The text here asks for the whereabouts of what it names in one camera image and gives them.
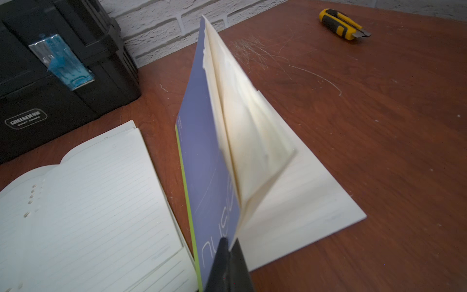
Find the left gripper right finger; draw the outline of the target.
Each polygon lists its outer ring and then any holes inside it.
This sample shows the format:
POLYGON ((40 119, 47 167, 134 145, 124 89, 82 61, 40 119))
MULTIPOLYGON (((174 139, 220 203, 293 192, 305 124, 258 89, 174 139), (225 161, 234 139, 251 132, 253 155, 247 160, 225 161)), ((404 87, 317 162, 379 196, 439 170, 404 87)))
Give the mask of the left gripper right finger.
POLYGON ((229 292, 255 292, 239 240, 229 252, 227 272, 229 292))

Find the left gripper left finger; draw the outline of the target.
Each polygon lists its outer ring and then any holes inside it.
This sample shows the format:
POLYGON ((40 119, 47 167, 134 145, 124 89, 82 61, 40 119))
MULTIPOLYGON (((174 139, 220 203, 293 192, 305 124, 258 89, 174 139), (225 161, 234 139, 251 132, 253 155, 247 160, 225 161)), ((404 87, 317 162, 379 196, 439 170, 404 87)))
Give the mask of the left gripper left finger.
POLYGON ((229 243, 228 239, 220 239, 212 269, 204 291, 206 292, 229 292, 229 243))

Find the large white lined notebook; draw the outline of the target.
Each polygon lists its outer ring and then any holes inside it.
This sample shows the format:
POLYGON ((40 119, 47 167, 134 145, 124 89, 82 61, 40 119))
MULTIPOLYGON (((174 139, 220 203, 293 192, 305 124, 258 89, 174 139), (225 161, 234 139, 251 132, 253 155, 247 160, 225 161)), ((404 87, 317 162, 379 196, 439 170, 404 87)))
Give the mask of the large white lined notebook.
POLYGON ((122 124, 1 191, 4 292, 195 292, 140 130, 122 124))

